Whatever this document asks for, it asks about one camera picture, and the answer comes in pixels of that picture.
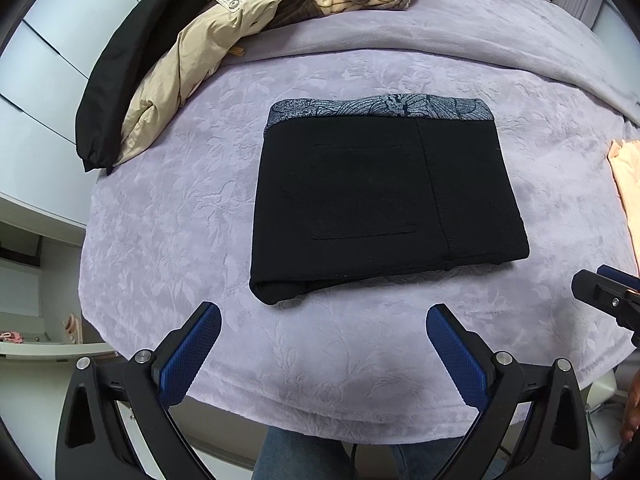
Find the person's right hand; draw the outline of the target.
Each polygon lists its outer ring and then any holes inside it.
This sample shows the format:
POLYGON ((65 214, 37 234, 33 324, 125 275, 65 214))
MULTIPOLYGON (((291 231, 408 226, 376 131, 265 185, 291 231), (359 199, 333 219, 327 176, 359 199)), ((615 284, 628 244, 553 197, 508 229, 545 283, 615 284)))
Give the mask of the person's right hand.
POLYGON ((625 406, 620 437, 624 443, 630 442, 640 426, 640 370, 634 374, 634 378, 628 389, 628 398, 625 406))

